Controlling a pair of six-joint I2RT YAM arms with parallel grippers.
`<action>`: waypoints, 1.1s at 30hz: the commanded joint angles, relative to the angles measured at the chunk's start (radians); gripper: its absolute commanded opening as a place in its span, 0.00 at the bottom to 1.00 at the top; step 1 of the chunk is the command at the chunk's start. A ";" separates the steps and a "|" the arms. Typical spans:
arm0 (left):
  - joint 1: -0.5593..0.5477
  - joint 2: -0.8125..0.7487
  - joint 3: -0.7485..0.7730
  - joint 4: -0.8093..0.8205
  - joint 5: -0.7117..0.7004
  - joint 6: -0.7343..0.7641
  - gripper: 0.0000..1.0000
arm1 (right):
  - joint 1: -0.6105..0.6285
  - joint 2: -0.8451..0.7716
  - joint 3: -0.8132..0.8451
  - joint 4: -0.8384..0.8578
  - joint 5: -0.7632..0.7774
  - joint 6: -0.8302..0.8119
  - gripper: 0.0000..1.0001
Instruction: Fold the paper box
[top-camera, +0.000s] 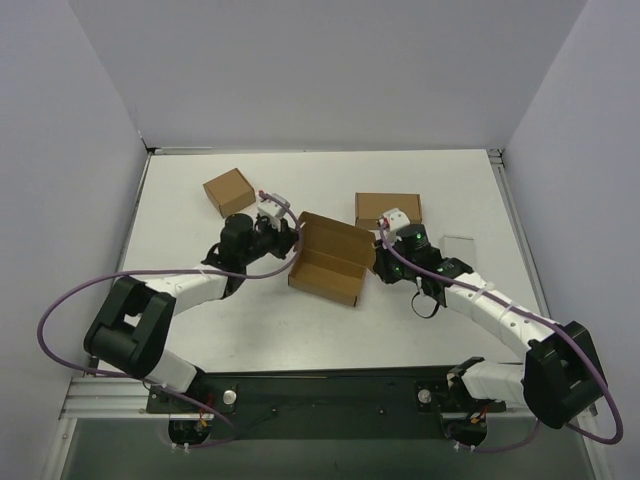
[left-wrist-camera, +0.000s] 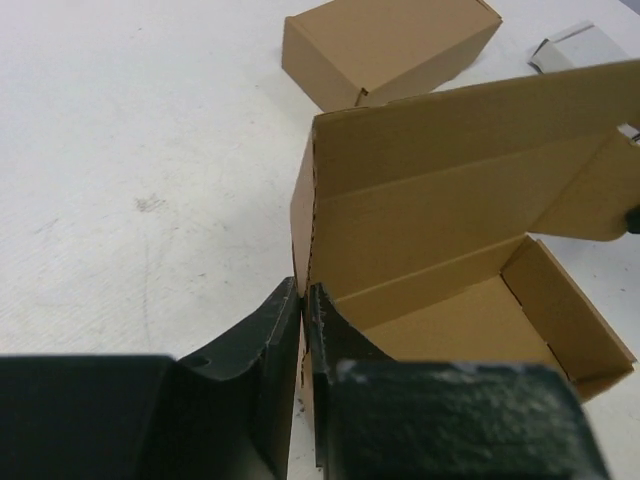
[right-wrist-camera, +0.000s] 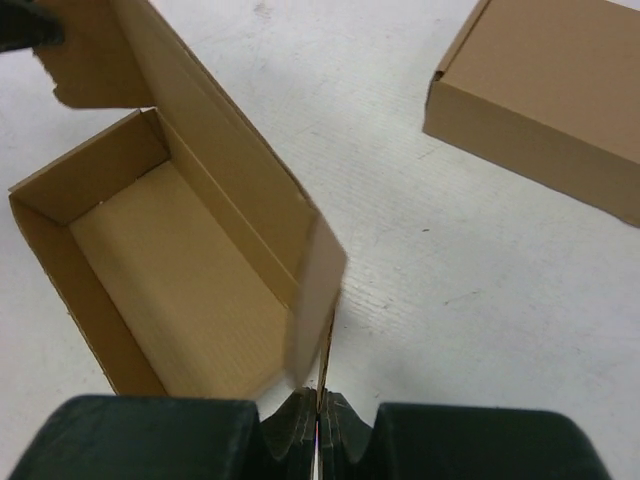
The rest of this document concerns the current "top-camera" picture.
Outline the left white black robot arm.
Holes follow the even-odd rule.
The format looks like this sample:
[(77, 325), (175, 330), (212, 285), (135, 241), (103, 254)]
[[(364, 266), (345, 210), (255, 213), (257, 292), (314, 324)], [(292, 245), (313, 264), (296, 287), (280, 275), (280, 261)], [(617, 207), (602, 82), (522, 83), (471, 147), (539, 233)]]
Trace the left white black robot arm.
[(247, 267), (266, 255), (284, 260), (300, 238), (300, 224), (259, 214), (233, 214), (219, 241), (194, 273), (151, 280), (118, 279), (84, 338), (84, 349), (121, 372), (169, 389), (183, 411), (204, 402), (202, 371), (165, 349), (174, 316), (233, 295), (247, 278)]

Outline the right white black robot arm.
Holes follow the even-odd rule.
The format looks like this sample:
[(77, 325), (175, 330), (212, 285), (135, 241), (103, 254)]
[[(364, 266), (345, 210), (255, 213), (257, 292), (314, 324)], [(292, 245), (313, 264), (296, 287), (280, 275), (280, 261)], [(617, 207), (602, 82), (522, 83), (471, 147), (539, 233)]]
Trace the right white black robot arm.
[(559, 429), (602, 398), (604, 381), (589, 333), (517, 305), (465, 262), (445, 258), (424, 226), (380, 227), (375, 274), (386, 284), (407, 281), (435, 301), (482, 327), (519, 359), (516, 364), (471, 358), (449, 371), (448, 388), (462, 402), (502, 401), (526, 406)]

